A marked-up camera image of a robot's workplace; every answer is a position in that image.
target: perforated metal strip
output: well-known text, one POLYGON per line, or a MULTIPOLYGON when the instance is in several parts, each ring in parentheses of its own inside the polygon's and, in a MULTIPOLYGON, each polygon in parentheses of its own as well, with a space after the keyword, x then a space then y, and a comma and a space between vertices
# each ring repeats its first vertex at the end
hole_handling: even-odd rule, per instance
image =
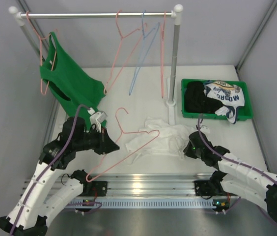
MULTIPOLYGON (((71 204, 83 203, 83 199, 74 199, 71 204)), ((186 209, 186 208, 216 208, 213 200, 204 199, 98 199, 106 209, 186 209)), ((92 208, 76 205, 66 208, 92 208)))

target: table surface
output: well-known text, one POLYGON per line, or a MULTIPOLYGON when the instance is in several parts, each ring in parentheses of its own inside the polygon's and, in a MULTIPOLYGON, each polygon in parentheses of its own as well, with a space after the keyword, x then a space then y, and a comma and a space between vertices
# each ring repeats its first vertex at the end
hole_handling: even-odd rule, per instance
MULTIPOLYGON (((143 128, 147 117, 161 118, 168 122, 168 111, 166 99, 161 98, 160 87, 160 68, 142 67, 131 96, 128 95, 130 83, 134 73, 134 67, 126 67, 121 72, 114 87, 104 97, 98 109, 105 111, 107 118, 107 131, 109 136, 116 140, 120 134, 115 112, 119 107, 124 107, 129 114, 120 112, 118 117, 125 131, 137 131, 143 128)), ((103 83, 110 75, 110 68, 90 68, 85 69, 87 74, 103 83)), ((165 76, 170 75, 170 67, 165 67, 165 76)), ((181 80, 189 79, 208 79, 208 80, 238 80, 235 68, 232 65, 214 66, 178 66, 175 84, 175 119, 176 124, 196 126, 197 119, 183 118, 181 113, 181 80)), ((66 113, 59 108, 53 139, 61 132, 61 125, 66 119, 66 113)), ((210 129, 207 138, 213 145, 223 146, 233 154, 251 165, 265 170, 265 161, 256 137, 256 133, 251 120, 239 121, 235 125, 227 120, 209 120, 203 122, 210 129)), ((125 143, 135 137, 134 134, 124 134, 119 141, 120 150, 108 154, 100 168, 95 173, 101 173, 119 160, 123 159, 128 153, 125 143)), ((93 167, 100 163, 101 156, 92 150, 77 153, 76 158, 68 165, 66 173, 72 173, 77 169, 85 169, 89 172, 93 167)), ((215 169, 207 167, 199 159, 181 159, 179 157, 166 155, 145 155, 138 158, 132 165, 121 162, 119 165, 108 171, 108 174, 200 174, 212 173, 215 169)))

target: black cloth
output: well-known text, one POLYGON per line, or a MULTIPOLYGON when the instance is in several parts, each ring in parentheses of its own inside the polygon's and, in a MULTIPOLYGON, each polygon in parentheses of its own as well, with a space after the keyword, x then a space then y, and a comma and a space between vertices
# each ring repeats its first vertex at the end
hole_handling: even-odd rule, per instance
POLYGON ((205 96, 202 82, 193 81, 188 83, 184 94, 184 109, 186 112, 214 114, 222 106, 222 102, 205 96))

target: folded clothes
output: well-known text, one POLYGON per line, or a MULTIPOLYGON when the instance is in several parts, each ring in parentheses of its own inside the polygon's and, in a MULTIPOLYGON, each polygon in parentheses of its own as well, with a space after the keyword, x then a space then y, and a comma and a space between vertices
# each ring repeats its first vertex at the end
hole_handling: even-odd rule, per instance
MULTIPOLYGON (((145 127, 140 131, 159 130, 159 136, 137 151, 132 163, 141 155, 171 155, 184 158, 183 149, 189 142, 189 135, 195 131, 194 128, 185 125, 169 125, 162 119, 152 119, 148 117, 145 121, 145 127)), ((136 151, 138 148, 151 140, 156 133, 139 134, 137 137, 126 143, 128 152, 136 151)))
POLYGON ((215 111, 218 116, 226 115, 232 124, 237 121, 238 110, 245 105, 242 89, 237 85, 230 85, 224 81, 208 81, 204 83, 204 93, 207 97, 223 103, 223 107, 215 111))
POLYGON ((184 93, 184 108, 187 112, 213 114, 222 107, 221 101, 207 97, 203 91, 203 82, 193 81, 188 83, 184 93))

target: green plastic bin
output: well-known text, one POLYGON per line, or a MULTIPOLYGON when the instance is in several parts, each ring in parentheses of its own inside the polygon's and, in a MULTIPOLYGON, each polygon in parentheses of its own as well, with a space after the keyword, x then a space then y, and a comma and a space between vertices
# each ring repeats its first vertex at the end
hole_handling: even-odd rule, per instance
MULTIPOLYGON (((192 81, 206 82, 207 80, 183 79, 181 81, 182 115, 185 118, 198 118, 198 116, 200 114, 200 113, 186 112, 186 110, 184 108, 184 93, 187 89, 188 83, 192 82, 192 81)), ((250 102, 250 98, 249 98, 247 84, 245 82, 241 82, 241 81, 225 81, 225 82, 230 84, 230 85, 239 86, 242 89, 243 95, 245 97, 245 106, 239 108, 237 120, 244 121, 244 120, 247 120, 247 119, 252 119, 253 118, 253 111, 252 111, 252 106, 251 106, 251 102, 250 102)), ((226 116, 217 116, 216 114, 207 114, 207 113, 204 113, 204 118, 206 118, 206 119, 227 119, 226 116)))

